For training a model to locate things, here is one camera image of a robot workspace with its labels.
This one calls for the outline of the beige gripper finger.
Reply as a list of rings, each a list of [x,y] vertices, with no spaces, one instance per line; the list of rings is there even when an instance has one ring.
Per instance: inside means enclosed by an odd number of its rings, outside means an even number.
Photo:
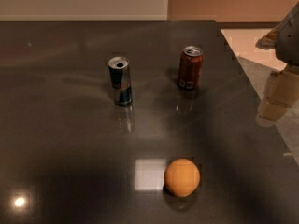
[[[299,100],[299,66],[287,65],[281,71],[272,71],[266,81],[256,122],[271,127]]]

